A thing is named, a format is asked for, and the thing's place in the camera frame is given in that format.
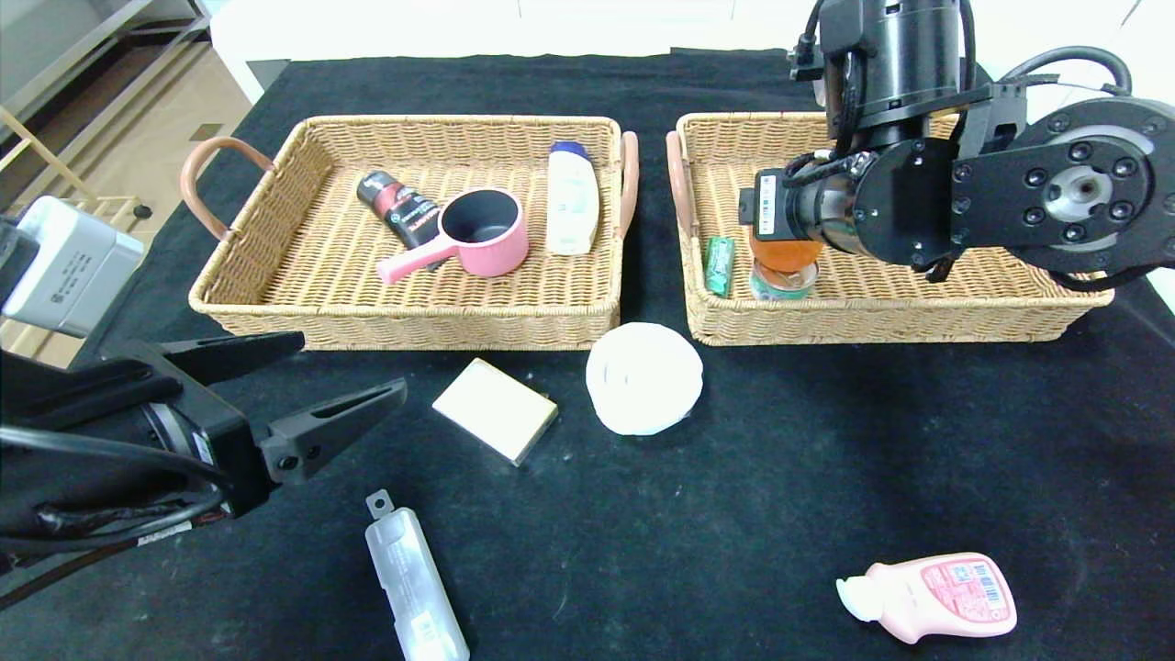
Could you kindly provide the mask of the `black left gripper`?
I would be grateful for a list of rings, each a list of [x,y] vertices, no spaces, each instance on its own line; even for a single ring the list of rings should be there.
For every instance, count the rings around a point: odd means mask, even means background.
[[[260,441],[214,392],[306,333],[125,342],[54,367],[4,352],[4,541],[141,542],[306,484],[407,402],[400,377],[270,421]]]

